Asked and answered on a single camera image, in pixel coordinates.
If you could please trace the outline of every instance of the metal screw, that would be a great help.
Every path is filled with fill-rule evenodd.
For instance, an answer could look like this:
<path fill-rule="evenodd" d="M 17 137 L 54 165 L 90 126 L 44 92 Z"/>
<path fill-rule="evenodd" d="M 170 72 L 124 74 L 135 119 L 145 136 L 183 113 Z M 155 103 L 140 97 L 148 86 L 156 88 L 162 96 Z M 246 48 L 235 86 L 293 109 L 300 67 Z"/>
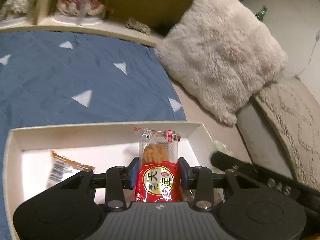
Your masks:
<path fill-rule="evenodd" d="M 123 206 L 123 202 L 121 200 L 111 200 L 108 202 L 108 206 L 110 208 L 119 209 Z"/>
<path fill-rule="evenodd" d="M 207 200 L 200 200 L 196 203 L 196 206 L 201 209 L 208 209 L 212 206 L 212 204 Z"/>

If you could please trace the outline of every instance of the beige mattress edge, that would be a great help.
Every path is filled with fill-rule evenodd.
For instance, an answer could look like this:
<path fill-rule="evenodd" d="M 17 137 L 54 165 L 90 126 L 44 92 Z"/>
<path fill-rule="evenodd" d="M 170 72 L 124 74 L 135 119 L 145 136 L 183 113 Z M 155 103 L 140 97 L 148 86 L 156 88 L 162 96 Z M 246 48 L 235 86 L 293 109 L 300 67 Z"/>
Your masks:
<path fill-rule="evenodd" d="M 214 116 L 202 108 L 194 97 L 176 81 L 171 80 L 186 114 L 187 121 L 201 122 L 206 127 L 212 140 L 218 140 L 229 147 L 235 158 L 251 163 L 248 151 L 236 126 L 220 124 Z"/>

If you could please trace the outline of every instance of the green bottle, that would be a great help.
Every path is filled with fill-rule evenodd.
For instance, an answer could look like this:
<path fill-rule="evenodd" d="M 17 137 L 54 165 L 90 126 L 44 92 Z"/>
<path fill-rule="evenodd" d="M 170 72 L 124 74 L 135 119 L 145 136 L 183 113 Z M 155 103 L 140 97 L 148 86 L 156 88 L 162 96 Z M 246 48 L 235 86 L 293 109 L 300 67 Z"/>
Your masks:
<path fill-rule="evenodd" d="M 256 18 L 263 22 L 263 17 L 266 15 L 266 12 L 267 12 L 268 8 L 263 6 L 263 8 L 261 9 L 261 11 L 259 11 L 258 13 L 256 13 Z"/>

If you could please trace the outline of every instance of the gold circular label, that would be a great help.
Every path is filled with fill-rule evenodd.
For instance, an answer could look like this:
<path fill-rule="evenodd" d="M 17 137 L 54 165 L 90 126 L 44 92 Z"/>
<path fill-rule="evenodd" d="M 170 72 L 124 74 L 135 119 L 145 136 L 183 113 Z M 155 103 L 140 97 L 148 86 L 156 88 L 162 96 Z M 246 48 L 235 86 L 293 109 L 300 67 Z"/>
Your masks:
<path fill-rule="evenodd" d="M 173 184 L 173 175 L 166 167 L 154 166 L 143 174 L 143 185 L 152 195 L 168 196 Z"/>

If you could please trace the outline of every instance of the snack package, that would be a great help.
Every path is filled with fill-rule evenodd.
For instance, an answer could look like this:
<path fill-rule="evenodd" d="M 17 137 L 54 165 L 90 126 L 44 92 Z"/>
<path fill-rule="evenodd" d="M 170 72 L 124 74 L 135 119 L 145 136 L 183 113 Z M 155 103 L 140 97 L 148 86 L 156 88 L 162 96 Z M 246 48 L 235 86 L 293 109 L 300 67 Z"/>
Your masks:
<path fill-rule="evenodd" d="M 51 151 L 51 158 L 52 168 L 46 188 L 52 187 L 84 169 L 94 170 L 93 166 L 77 163 L 53 151 Z"/>
<path fill-rule="evenodd" d="M 178 170 L 178 141 L 173 130 L 135 128 L 139 134 L 139 160 L 135 201 L 182 201 Z"/>

